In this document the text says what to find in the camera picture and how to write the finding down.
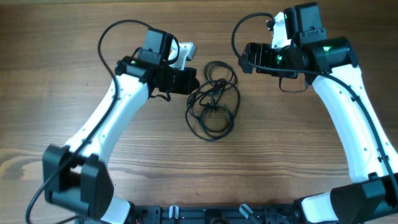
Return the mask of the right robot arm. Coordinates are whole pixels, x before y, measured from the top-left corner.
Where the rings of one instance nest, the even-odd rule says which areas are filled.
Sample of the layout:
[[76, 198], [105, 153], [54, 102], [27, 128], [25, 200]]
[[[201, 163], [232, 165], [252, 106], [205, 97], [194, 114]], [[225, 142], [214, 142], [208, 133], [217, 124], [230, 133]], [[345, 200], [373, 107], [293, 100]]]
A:
[[237, 55], [244, 73], [304, 76], [326, 106], [340, 137], [351, 183], [297, 199], [287, 212], [265, 212], [285, 223], [364, 223], [397, 213], [397, 152], [364, 88], [357, 55], [346, 37], [328, 38], [318, 4], [267, 15], [271, 44], [247, 44]]

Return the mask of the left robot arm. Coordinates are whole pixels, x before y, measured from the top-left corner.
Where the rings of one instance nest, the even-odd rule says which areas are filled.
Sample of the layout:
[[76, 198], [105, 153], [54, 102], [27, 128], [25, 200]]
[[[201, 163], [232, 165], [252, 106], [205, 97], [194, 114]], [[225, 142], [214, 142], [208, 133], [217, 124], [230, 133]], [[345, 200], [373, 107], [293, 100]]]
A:
[[150, 28], [143, 47], [118, 61], [113, 80], [85, 125], [64, 146], [50, 145], [42, 158], [48, 203], [76, 213], [83, 222], [141, 223], [134, 204], [117, 197], [107, 166], [134, 114], [153, 98], [189, 95], [199, 86], [196, 70], [186, 67], [196, 46]]

